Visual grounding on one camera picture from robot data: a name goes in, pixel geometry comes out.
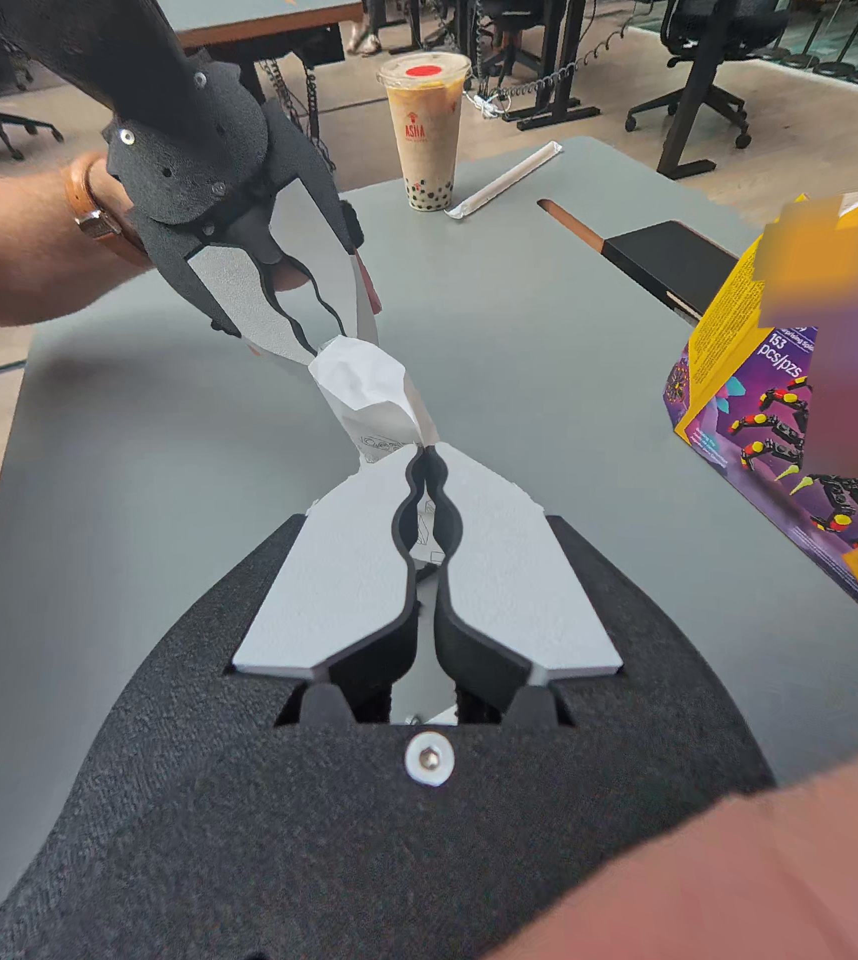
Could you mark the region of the brown leather wristwatch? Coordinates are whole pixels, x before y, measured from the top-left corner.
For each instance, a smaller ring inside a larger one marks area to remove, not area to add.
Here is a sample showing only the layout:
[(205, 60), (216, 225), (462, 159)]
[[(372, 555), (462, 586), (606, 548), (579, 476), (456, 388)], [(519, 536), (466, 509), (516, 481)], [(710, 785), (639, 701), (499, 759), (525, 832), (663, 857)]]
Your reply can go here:
[(76, 225), (83, 235), (126, 262), (148, 269), (151, 262), (126, 216), (114, 212), (97, 197), (93, 170), (104, 167), (104, 154), (90, 151), (76, 157), (63, 171), (65, 195)]

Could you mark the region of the person's left forearm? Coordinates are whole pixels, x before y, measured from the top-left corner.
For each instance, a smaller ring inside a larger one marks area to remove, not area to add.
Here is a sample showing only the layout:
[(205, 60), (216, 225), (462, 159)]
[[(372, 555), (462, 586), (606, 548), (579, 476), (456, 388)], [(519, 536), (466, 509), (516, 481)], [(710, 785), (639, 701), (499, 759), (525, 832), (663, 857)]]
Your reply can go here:
[[(105, 166), (92, 173), (97, 197), (138, 236), (127, 216), (132, 202), (99, 153)], [(74, 314), (153, 268), (136, 267), (82, 234), (66, 200), (65, 167), (0, 176), (0, 328)]]

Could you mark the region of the purple yellow toy box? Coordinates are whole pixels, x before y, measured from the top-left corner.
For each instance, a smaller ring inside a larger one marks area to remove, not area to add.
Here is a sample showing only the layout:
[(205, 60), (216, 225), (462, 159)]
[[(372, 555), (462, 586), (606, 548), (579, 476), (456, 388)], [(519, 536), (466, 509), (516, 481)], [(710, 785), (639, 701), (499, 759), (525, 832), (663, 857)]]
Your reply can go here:
[(675, 434), (858, 601), (858, 193), (783, 208), (663, 396)]

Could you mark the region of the person's left hand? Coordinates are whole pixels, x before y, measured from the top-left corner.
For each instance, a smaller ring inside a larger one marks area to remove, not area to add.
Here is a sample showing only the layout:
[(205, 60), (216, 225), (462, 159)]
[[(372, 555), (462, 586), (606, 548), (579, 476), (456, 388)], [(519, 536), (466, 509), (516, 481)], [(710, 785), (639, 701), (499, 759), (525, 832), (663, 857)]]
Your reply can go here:
[[(382, 312), (383, 309), (381, 301), (375, 291), (372, 279), (358, 250), (355, 251), (354, 257), (363, 280), (363, 286), (370, 308), (373, 315), (377, 316)], [(296, 269), (289, 262), (280, 262), (276, 265), (273, 265), (270, 267), (269, 271), (272, 285), (276, 293), (288, 292), (299, 289), (305, 285), (311, 285), (311, 279), (309, 276), (306, 273), (303, 273), (301, 270)]]

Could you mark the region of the bubble tea plastic cup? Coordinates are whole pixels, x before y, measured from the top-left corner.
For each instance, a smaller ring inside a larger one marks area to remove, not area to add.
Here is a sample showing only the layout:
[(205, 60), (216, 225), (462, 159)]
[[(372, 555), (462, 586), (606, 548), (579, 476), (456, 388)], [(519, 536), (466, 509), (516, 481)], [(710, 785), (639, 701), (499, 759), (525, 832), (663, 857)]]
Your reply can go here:
[(446, 210), (455, 188), (460, 112), (467, 56), (449, 51), (389, 59), (378, 81), (387, 102), (410, 207)]

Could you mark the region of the grey background desk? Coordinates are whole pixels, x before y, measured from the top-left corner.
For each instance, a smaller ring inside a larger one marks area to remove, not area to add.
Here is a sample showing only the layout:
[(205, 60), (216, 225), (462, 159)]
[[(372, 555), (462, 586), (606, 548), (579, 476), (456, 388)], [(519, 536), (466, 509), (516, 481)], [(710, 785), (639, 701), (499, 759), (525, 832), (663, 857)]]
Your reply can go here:
[(261, 40), (359, 17), (349, 1), (159, 1), (184, 47)]

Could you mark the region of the white paper bag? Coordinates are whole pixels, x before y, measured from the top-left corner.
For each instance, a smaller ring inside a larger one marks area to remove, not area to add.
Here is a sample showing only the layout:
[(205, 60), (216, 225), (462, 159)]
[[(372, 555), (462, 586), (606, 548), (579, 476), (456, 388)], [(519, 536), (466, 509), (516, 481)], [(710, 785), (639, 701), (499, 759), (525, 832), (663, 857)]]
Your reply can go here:
[(432, 546), (429, 454), (437, 430), (405, 367), (380, 347), (337, 337), (308, 370), (360, 456), (358, 471), (316, 500), (306, 516), (329, 535), (343, 537), (347, 556), (401, 569), (414, 567), (417, 581), (442, 565)]

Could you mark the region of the paper wrapped straw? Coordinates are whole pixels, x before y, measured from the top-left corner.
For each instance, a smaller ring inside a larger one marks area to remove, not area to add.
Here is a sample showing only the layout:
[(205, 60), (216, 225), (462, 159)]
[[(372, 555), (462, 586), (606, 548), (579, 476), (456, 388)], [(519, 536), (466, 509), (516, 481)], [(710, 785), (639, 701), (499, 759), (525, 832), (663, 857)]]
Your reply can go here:
[(564, 148), (557, 141), (550, 141), (539, 150), (527, 156), (504, 174), (500, 174), (493, 181), (473, 193), (457, 205), (447, 209), (446, 215), (455, 221), (461, 221), (481, 210), (487, 204), (504, 194), (525, 177), (544, 166), (563, 152)]

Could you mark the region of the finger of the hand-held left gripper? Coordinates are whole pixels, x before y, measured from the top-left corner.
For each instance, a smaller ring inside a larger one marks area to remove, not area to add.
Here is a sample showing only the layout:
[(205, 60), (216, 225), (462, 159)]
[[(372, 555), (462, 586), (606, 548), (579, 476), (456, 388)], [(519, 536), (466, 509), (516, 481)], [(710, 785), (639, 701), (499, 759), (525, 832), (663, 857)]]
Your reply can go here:
[(205, 246), (187, 264), (257, 354), (308, 366), (316, 352), (297, 320), (279, 305), (260, 264), (233, 246)]
[(278, 193), (269, 232), (294, 267), (311, 279), (311, 285), (275, 296), (315, 352), (339, 335), (378, 346), (376, 316), (354, 254), (342, 246), (299, 179)]

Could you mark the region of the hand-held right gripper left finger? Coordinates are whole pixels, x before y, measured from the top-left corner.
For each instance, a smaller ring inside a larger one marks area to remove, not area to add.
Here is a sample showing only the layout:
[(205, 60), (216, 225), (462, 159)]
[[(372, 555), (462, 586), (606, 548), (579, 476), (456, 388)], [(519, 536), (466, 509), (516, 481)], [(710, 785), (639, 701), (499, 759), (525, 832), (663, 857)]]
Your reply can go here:
[(411, 548), (424, 448), (360, 467), (309, 508), (242, 642), (238, 673), (337, 687), (363, 722), (388, 722), (418, 651)]

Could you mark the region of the person's right forearm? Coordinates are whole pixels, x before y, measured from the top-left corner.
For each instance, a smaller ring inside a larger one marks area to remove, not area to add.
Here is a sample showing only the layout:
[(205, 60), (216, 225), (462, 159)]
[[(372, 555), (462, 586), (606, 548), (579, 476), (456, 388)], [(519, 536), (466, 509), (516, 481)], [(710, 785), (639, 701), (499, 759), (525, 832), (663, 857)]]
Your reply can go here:
[(720, 802), (488, 958), (858, 958), (858, 760)]

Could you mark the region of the black desk leg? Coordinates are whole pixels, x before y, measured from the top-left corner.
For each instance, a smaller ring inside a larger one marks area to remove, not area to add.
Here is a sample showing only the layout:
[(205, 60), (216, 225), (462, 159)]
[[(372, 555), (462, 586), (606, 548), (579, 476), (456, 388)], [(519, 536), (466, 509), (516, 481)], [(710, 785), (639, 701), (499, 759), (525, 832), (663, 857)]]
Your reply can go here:
[(602, 114), (572, 96), (578, 69), (585, 1), (550, 1), (545, 4), (541, 66), (534, 84), (534, 105), (512, 109), (507, 121), (520, 132), (591, 119)]
[(707, 25), (699, 42), (699, 50), (682, 91), (675, 120), (671, 127), (656, 171), (671, 181), (707, 174), (715, 171), (716, 163), (708, 159), (681, 163), (682, 154), (687, 146), (689, 135), (701, 106), (711, 98), (718, 99), (713, 93), (714, 80), (718, 67), (724, 60), (724, 42), (727, 27), (717, 19)]

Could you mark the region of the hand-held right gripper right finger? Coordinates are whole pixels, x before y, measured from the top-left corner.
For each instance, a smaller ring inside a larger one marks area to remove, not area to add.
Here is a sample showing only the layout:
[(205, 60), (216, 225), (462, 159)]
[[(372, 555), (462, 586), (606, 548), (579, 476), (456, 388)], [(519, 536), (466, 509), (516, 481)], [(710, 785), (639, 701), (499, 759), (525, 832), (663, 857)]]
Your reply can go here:
[(624, 661), (544, 509), (446, 442), (427, 449), (444, 553), (435, 652), (458, 691), (506, 714), (523, 687), (617, 674)]

